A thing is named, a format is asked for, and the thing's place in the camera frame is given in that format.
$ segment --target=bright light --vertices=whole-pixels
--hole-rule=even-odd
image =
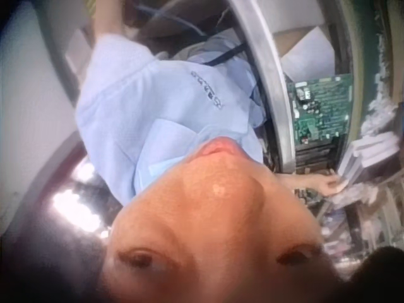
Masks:
[[[108,230],[104,230],[100,235],[101,239],[106,239],[108,237],[109,237],[109,231]]]
[[[69,189],[54,196],[54,207],[73,225],[86,232],[95,232],[100,227],[101,219],[92,214],[87,206],[79,203],[79,198],[78,194],[73,194]]]
[[[94,173],[94,166],[87,162],[86,164],[77,168],[77,179],[83,183],[86,183],[94,177]]]

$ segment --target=person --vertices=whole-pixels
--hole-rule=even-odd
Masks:
[[[319,225],[292,191],[330,196],[345,185],[263,165],[251,67],[242,56],[203,64],[236,42],[219,35],[187,61],[161,61],[122,28],[121,1],[97,0],[76,110],[92,163],[124,205],[102,275],[111,297],[314,302],[336,287]]]

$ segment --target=forearm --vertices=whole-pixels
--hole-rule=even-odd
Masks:
[[[277,174],[278,180],[290,190],[294,189],[313,189],[315,184],[312,181],[312,175],[284,175]]]
[[[124,34],[123,0],[97,0],[94,32],[98,40],[107,33]]]

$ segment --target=shirt logo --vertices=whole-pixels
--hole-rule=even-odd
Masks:
[[[222,101],[216,96],[215,92],[212,90],[212,87],[210,87],[210,85],[202,77],[200,77],[200,75],[198,75],[194,71],[191,72],[191,75],[203,87],[208,98],[213,102],[213,105],[215,107],[217,107],[218,109],[222,109],[223,108]]]

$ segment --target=blue cable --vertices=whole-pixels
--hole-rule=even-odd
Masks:
[[[188,22],[188,21],[186,21],[186,20],[184,20],[182,18],[179,18],[177,16],[174,16],[172,14],[166,13],[166,12],[162,11],[161,9],[150,8],[150,7],[145,6],[143,4],[138,4],[138,5],[133,4],[133,6],[134,6],[134,8],[136,8],[136,9],[138,9],[138,10],[144,12],[144,13],[147,13],[149,15],[161,16],[161,17],[164,17],[166,19],[181,23],[181,24],[183,24],[183,25],[185,25],[185,26],[187,26],[189,28],[192,28],[200,36],[203,36],[203,37],[207,36],[207,34],[205,34],[205,32],[202,32],[198,27],[196,27],[192,23],[190,23],[190,22]]]

